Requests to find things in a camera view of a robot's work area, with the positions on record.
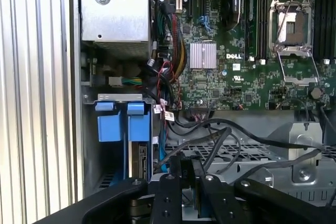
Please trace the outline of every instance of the motherboard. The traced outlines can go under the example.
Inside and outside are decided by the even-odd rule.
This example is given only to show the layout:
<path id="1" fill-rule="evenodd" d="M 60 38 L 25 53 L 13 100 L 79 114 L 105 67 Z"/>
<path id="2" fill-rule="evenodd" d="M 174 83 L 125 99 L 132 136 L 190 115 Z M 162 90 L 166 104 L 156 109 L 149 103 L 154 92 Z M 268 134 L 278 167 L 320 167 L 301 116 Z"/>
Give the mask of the motherboard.
<path id="1" fill-rule="evenodd" d="M 312 110 L 334 106 L 336 0 L 166 1 L 187 46 L 173 85 L 183 109 L 209 108 L 222 97 L 216 110 L 303 109 L 291 98 Z M 159 50 L 172 49 L 165 36 Z"/>

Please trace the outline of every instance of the cpu socket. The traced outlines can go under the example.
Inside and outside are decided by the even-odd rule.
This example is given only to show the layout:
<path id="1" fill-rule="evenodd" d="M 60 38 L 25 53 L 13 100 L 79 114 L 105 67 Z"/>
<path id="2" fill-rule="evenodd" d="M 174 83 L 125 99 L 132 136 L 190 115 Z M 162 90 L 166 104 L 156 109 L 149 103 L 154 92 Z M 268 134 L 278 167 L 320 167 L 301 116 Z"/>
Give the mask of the cpu socket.
<path id="1" fill-rule="evenodd" d="M 299 86 L 317 83 L 319 74 L 312 57 L 311 42 L 311 5 L 309 0 L 301 2 L 280 2 L 272 0 L 269 11 L 269 49 L 272 58 L 278 58 L 285 82 L 292 82 Z M 311 60 L 313 77 L 298 79 L 287 76 L 282 64 L 285 57 L 300 57 Z"/>

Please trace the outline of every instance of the silver heatsink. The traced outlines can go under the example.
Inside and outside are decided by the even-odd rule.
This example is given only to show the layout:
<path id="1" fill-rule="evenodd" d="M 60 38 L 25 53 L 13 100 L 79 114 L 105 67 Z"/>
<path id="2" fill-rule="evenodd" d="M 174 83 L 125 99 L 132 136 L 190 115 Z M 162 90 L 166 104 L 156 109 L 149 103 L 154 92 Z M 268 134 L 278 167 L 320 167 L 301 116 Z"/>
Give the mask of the silver heatsink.
<path id="1" fill-rule="evenodd" d="M 216 43 L 190 43 L 191 69 L 216 69 L 217 51 Z"/>
<path id="2" fill-rule="evenodd" d="M 148 59 L 150 44 L 148 42 L 107 42 L 95 41 L 95 45 L 107 50 L 119 59 L 143 58 Z"/>

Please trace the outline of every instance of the black mounting arm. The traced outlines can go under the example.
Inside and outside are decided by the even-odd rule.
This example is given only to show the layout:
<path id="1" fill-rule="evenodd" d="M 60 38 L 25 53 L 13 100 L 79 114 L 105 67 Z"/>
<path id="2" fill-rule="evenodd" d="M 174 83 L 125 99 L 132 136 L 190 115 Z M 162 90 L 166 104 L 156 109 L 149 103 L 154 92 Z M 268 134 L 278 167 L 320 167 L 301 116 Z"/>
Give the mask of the black mounting arm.
<path id="1" fill-rule="evenodd" d="M 173 173 L 152 179 L 149 187 L 145 180 L 129 178 L 36 224 L 181 224 L 185 223 L 183 188 L 193 191 L 189 210 L 197 213 L 199 224 L 336 223 L 335 211 L 313 206 L 254 180 L 243 179 L 230 186 L 217 175 L 206 174 L 199 158 L 173 157 L 170 169 Z"/>

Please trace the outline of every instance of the side panel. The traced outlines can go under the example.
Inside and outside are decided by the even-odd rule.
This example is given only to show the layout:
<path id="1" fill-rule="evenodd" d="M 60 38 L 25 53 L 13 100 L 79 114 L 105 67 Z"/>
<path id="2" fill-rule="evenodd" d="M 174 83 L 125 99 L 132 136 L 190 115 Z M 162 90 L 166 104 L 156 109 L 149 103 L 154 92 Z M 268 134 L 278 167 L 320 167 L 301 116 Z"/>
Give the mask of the side panel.
<path id="1" fill-rule="evenodd" d="M 0 0 L 0 224 L 76 200 L 69 0 Z"/>

